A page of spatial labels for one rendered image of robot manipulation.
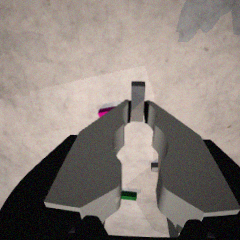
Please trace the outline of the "magenta block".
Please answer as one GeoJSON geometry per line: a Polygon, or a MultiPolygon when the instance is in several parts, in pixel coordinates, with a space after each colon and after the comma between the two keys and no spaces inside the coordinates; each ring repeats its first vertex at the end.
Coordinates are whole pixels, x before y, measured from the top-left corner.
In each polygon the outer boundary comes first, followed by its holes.
{"type": "Polygon", "coordinates": [[[112,108],[113,107],[99,109],[99,112],[98,112],[99,117],[102,116],[103,114],[105,114],[106,112],[108,112],[112,108]]]}

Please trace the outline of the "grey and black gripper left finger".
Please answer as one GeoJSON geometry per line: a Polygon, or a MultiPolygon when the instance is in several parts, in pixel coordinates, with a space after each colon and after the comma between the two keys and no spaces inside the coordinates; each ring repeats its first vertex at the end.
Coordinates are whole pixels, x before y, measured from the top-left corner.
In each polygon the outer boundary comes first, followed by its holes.
{"type": "Polygon", "coordinates": [[[0,209],[0,240],[45,240],[80,233],[82,219],[105,220],[121,205],[122,163],[130,123],[125,100],[69,135],[17,184],[0,209]]]}

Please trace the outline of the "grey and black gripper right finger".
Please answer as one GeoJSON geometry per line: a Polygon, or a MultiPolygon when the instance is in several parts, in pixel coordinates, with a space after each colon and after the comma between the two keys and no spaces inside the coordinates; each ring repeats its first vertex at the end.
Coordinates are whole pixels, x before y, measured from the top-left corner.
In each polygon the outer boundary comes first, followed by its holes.
{"type": "Polygon", "coordinates": [[[240,166],[150,100],[144,102],[144,119],[154,128],[157,206],[169,236],[178,237],[187,220],[198,219],[205,237],[240,240],[240,166]]]}

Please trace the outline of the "green rod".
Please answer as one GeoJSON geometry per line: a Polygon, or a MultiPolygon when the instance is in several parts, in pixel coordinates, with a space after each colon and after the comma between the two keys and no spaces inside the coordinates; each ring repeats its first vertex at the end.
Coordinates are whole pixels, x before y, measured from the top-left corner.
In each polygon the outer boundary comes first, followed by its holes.
{"type": "Polygon", "coordinates": [[[136,201],[137,192],[122,191],[121,199],[136,201]]]}

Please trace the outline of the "grey rectangular block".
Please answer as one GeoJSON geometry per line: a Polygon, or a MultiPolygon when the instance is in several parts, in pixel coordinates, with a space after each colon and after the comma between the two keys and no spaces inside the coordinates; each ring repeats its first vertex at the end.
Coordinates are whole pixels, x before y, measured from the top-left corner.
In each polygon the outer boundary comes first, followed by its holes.
{"type": "Polygon", "coordinates": [[[151,172],[158,172],[158,162],[151,163],[151,172]]]}
{"type": "Polygon", "coordinates": [[[145,87],[145,81],[131,83],[131,122],[143,122],[145,87]]]}

